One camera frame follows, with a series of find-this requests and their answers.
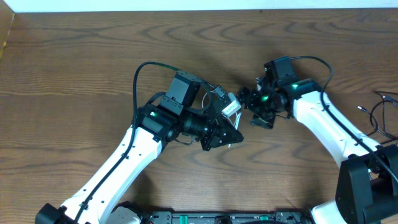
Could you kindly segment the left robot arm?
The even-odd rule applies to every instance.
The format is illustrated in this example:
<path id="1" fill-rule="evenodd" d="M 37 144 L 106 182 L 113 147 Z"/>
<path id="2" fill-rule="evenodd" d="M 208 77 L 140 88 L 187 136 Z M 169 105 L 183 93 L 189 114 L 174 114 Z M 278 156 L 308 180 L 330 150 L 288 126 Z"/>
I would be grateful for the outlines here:
<path id="1" fill-rule="evenodd" d="M 137 109 L 132 126 L 96 174 L 59 208 L 45 204 L 35 222 L 140 223 L 139 215 L 116 206 L 137 176 L 181 134 L 200 142 L 204 151 L 242 142 L 229 120 L 240 109 L 233 93 L 177 71 L 167 92 Z"/>

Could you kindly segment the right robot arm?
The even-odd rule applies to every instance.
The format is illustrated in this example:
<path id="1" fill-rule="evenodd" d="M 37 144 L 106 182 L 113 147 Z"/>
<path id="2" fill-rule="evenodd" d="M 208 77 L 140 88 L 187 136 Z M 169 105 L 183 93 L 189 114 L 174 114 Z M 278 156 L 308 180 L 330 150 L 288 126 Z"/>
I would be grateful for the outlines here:
<path id="1" fill-rule="evenodd" d="M 310 211 L 314 223 L 380 223 L 397 215 L 397 145 L 382 146 L 354 126 L 330 101 L 325 87 L 299 79 L 292 57 L 265 63 L 257 88 L 237 98 L 251 124 L 272 129 L 285 112 L 308 128 L 339 167 L 333 200 Z"/>

